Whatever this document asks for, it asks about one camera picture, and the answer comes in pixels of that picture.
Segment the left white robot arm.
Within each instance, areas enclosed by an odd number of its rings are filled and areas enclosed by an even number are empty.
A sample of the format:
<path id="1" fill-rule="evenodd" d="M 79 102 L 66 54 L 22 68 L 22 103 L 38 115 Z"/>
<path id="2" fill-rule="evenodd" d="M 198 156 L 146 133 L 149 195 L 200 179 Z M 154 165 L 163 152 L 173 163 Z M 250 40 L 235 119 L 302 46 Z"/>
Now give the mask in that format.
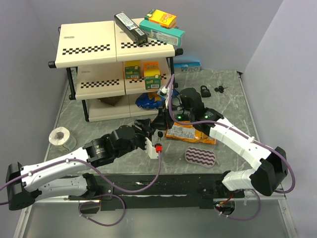
<path id="1" fill-rule="evenodd" d="M 136 120 L 133 125 L 122 125 L 64 156 L 29 166 L 19 162 L 10 164 L 4 185 L 6 205 L 10 211 L 16 211 L 56 196 L 93 199 L 98 193 L 93 175 L 84 174 L 72 180 L 65 176 L 111 164 L 138 148 L 146 151 L 150 158 L 157 159 L 159 155 L 152 145 L 154 132 L 150 119 Z"/>

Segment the black key bunch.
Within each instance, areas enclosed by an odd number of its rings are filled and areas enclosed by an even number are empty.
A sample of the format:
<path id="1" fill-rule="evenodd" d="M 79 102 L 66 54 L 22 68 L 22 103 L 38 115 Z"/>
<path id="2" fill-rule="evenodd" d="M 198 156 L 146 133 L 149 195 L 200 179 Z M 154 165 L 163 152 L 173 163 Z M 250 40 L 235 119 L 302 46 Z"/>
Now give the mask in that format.
<path id="1" fill-rule="evenodd" d="M 213 91 L 214 91 L 215 93 L 220 93 L 220 94 L 225 95 L 225 90 L 226 90 L 226 89 L 227 89 L 227 87 L 224 87 L 224 86 L 222 86 L 222 85 L 219 85 L 219 86 L 214 87 Z"/>

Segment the black keys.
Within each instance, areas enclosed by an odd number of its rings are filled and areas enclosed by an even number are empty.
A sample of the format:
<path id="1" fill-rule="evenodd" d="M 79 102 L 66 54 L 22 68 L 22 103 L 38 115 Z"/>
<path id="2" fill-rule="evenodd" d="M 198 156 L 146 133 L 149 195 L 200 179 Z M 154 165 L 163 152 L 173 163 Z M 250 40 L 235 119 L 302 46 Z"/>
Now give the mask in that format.
<path id="1" fill-rule="evenodd" d="M 162 131 L 158 131 L 157 136 L 158 136 L 158 141 L 161 141 L 162 138 L 163 138 L 163 132 Z"/>

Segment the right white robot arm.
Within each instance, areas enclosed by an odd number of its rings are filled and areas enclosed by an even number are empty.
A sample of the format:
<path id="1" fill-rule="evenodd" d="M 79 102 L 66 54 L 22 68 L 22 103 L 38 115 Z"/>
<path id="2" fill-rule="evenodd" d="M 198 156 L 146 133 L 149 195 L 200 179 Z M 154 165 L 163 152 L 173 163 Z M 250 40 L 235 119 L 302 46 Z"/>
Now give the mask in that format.
<path id="1" fill-rule="evenodd" d="M 261 144 L 253 137 L 235 127 L 225 116 L 214 109 L 205 107 L 201 95 L 194 88 L 180 93 L 181 106 L 189 118 L 177 118 L 172 112 L 172 91 L 162 87 L 156 92 L 163 105 L 153 125 L 164 130 L 173 123 L 191 125 L 208 137 L 216 139 L 242 157 L 251 167 L 244 171 L 224 172 L 216 185 L 217 194 L 228 197 L 235 190 L 254 189 L 264 196 L 271 196 L 287 175 L 294 176 L 286 159 L 285 151 Z"/>

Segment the black Kaijing padlock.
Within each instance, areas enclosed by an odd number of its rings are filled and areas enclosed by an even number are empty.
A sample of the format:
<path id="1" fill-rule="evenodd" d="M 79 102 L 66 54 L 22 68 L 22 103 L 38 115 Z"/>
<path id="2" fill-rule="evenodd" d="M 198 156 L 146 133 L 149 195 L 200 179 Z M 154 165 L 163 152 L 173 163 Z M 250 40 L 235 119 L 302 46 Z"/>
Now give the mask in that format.
<path id="1" fill-rule="evenodd" d="M 210 90 L 209 90 L 209 89 L 207 88 L 207 86 L 205 86 L 205 85 L 202 85 L 202 86 L 200 87 L 200 94 L 201 94 L 201 97 L 202 97 L 202 98 L 208 98 L 208 97 L 211 96 Z"/>

